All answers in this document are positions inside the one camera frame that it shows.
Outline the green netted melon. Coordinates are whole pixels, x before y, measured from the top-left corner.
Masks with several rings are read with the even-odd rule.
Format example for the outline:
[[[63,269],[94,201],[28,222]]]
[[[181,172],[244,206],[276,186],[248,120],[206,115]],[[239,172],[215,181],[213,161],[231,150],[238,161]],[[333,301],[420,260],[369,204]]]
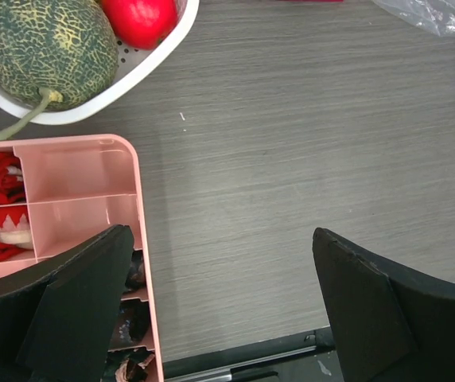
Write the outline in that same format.
[[[95,1],[0,1],[0,86],[32,108],[0,130],[0,141],[46,110],[67,111],[105,91],[118,56]]]

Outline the clear zip bag orange zipper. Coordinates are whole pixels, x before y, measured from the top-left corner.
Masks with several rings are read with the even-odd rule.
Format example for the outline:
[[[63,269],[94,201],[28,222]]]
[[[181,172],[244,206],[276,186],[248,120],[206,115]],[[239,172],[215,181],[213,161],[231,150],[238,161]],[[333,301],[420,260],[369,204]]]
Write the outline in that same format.
[[[455,0],[374,0],[410,25],[439,37],[455,37]]]

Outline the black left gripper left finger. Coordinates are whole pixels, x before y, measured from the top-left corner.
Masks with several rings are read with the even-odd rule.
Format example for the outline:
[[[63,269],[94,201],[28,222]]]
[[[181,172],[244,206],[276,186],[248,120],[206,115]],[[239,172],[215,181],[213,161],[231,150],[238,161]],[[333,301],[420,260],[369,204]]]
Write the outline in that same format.
[[[115,225],[0,278],[0,381],[99,381],[133,253]]]

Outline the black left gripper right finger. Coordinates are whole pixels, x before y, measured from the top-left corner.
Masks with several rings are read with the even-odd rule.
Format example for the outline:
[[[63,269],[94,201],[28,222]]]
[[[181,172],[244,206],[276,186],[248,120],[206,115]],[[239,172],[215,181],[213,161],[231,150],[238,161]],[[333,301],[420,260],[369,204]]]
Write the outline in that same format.
[[[455,381],[455,283],[325,228],[313,258],[346,381]]]

